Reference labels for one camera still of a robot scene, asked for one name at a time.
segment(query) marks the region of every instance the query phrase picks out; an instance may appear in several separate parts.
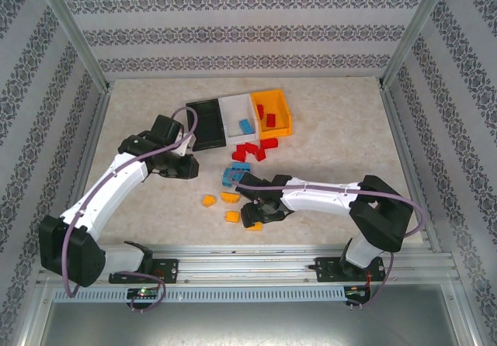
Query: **yellow block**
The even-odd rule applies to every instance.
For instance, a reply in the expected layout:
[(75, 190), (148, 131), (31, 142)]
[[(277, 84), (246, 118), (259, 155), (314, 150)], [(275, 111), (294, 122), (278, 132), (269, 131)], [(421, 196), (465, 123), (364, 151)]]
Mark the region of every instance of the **yellow block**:
[(239, 193), (221, 192), (221, 200), (228, 204), (235, 204), (240, 201)]
[(247, 231), (262, 231), (262, 222), (255, 222), (255, 225), (245, 228)]
[(239, 212), (226, 212), (224, 214), (224, 220), (226, 222), (238, 223), (240, 221), (240, 213)]
[(216, 203), (216, 198), (212, 195), (205, 195), (202, 201), (202, 205), (208, 208)]
[[(266, 92), (253, 92), (252, 104), (254, 106), (257, 124), (259, 125), (259, 138), (269, 139), (292, 135), (292, 115), (288, 109), (287, 100), (283, 91), (280, 89), (269, 90)], [(257, 105), (264, 106), (264, 118), (260, 119), (257, 113)], [(267, 114), (272, 113), (276, 116), (276, 126), (268, 127), (266, 125)]]

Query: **patterned wallpaper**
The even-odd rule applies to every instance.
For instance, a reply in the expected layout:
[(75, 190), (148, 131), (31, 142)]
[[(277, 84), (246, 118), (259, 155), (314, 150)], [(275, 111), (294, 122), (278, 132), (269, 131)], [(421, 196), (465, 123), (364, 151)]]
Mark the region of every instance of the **patterned wallpaper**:
[(497, 344), (495, 0), (439, 0), (391, 86), (440, 244)]
[(420, 0), (65, 0), (109, 80), (381, 76)]
[(71, 198), (99, 93), (45, 0), (0, 1), (0, 60), (0, 345), (7, 345), (40, 267), (38, 223)]

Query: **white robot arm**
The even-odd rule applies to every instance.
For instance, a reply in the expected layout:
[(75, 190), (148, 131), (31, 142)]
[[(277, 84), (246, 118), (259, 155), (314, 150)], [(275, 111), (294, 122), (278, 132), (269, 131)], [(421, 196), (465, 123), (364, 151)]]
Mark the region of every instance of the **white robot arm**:
[[(236, 191), (252, 201), (242, 207), (242, 221), (247, 228), (257, 222), (284, 220), (298, 210), (350, 216), (360, 234), (347, 244), (337, 269), (340, 275), (351, 279), (357, 277), (358, 272), (363, 274), (372, 260), (384, 251), (400, 251), (413, 211), (411, 205), (388, 197), (403, 199), (373, 175), (366, 175), (362, 182), (333, 185), (307, 182), (289, 175), (276, 175), (268, 182), (244, 173)], [(376, 195), (360, 194), (368, 192)]]
[[(78, 215), (67, 252), (70, 280), (81, 286), (89, 286), (99, 276), (115, 272), (140, 271), (148, 274), (152, 254), (146, 247), (131, 242), (104, 247), (99, 246), (97, 241), (119, 204), (152, 171), (166, 178), (191, 179), (198, 175), (198, 162), (193, 155), (186, 154), (187, 148), (193, 145), (193, 136), (171, 151), (148, 157), (143, 161), (131, 162), (142, 154), (180, 141), (184, 135), (180, 123), (159, 115), (150, 131), (144, 131), (124, 140), (112, 164), (80, 200), (63, 212), (59, 218), (46, 216), (40, 223), (42, 266), (61, 274), (61, 252), (65, 231)], [(116, 171), (119, 166), (128, 162), (131, 163), (122, 171)], [(104, 178), (111, 173), (114, 176), (103, 183)], [(96, 197), (92, 197), (97, 185), (102, 183), (103, 186)], [(81, 207), (84, 202), (87, 202), (87, 205), (82, 212)]]

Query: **purple cable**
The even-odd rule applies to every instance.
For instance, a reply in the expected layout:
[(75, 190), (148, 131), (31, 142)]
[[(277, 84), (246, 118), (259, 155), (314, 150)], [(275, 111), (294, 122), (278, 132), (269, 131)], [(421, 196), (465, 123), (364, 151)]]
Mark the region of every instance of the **purple cable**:
[(357, 306), (360, 307), (361, 310), (364, 307), (368, 307), (372, 302), (374, 302), (376, 300), (376, 298), (378, 297), (378, 295), (380, 294), (380, 292), (385, 287), (385, 284), (387, 283), (387, 280), (388, 280), (388, 276), (390, 276), (390, 272), (391, 272), (392, 267), (394, 267), (394, 254), (390, 253), (390, 264), (388, 265), (387, 273), (385, 274), (383, 282), (381, 282), (380, 286), (378, 287), (378, 290), (374, 293), (374, 296), (372, 296), (370, 298), (370, 300), (367, 301), (366, 303), (361, 303), (359, 301), (356, 301), (354, 299), (349, 299), (349, 298), (346, 300), (346, 302), (350, 302), (350, 303), (356, 304)]
[[(145, 313), (147, 311), (152, 310), (154, 307), (158, 306), (158, 304), (160, 302), (162, 302), (162, 300), (165, 298), (165, 283), (164, 283), (164, 281), (162, 281), (157, 276), (147, 275), (147, 274), (141, 274), (140, 272), (129, 272), (129, 271), (121, 271), (121, 272), (118, 272), (118, 274), (120, 274), (120, 275), (129, 275), (129, 276), (136, 276), (138, 278), (152, 279), (152, 280), (155, 280), (159, 285), (162, 285), (162, 288), (164, 290), (162, 290), (162, 294), (159, 297), (159, 299), (157, 301), (155, 301), (154, 303), (152, 303), (149, 307), (147, 307), (145, 309), (139, 310), (140, 313)], [(133, 311), (133, 312), (136, 310), (136, 308), (133, 306), (134, 305), (134, 300), (136, 298), (138, 298), (138, 297), (133, 297), (131, 299), (131, 302), (130, 302), (130, 308), (131, 308), (131, 311)]]
[(69, 228), (66, 231), (65, 236), (64, 236), (64, 243), (62, 244), (62, 262), (61, 262), (62, 280), (64, 282), (65, 292), (66, 292), (66, 294), (68, 295), (69, 298), (73, 298), (76, 295), (76, 293), (78, 292), (78, 289), (79, 289), (79, 285), (77, 285), (75, 287), (74, 292), (72, 292), (71, 291), (71, 287), (69, 286), (69, 274), (68, 274), (68, 248), (69, 248), (69, 240), (71, 238), (72, 231), (74, 230), (74, 228), (76, 226), (76, 223), (78, 222), (79, 218), (84, 214), (84, 212), (86, 210), (86, 206), (88, 206), (88, 204), (93, 200), (93, 198), (96, 196), (96, 194), (99, 192), (99, 190), (110, 179), (112, 179), (113, 177), (115, 177), (117, 173), (119, 173), (120, 171), (122, 171), (123, 169), (125, 169), (126, 166), (128, 166), (130, 164), (133, 164), (136, 161), (144, 160), (147, 157), (155, 156), (156, 154), (161, 154), (161, 153), (166, 152), (166, 151), (174, 150), (181, 143), (183, 143), (184, 141), (188, 140), (193, 135), (193, 132), (196, 129), (196, 125), (197, 125), (197, 122), (198, 122), (198, 116), (197, 116), (197, 114), (196, 114), (196, 112), (195, 112), (194, 109), (192, 109), (190, 107), (184, 106), (184, 107), (178, 108), (172, 114), (172, 118), (174, 118), (174, 116), (176, 116), (179, 112), (184, 111), (184, 110), (190, 111), (193, 114), (193, 125), (192, 125), (192, 129), (188, 133), (186, 133), (186, 135), (183, 138), (181, 138), (180, 140), (178, 140), (177, 142), (175, 142), (173, 144), (168, 145), (167, 147), (160, 148), (158, 150), (151, 151), (151, 152), (148, 152), (146, 154), (142, 154), (142, 155), (140, 155), (138, 157), (132, 158), (131, 160), (126, 161), (125, 163), (123, 163), (122, 165), (120, 165), (118, 168), (116, 168), (115, 171), (110, 172), (100, 183), (98, 183), (96, 185), (96, 187), (92, 190), (92, 192), (90, 192), (90, 194), (88, 195), (88, 197), (82, 203), (82, 205), (79, 208), (78, 212), (76, 213), (75, 217), (73, 218), (73, 220), (69, 224)]

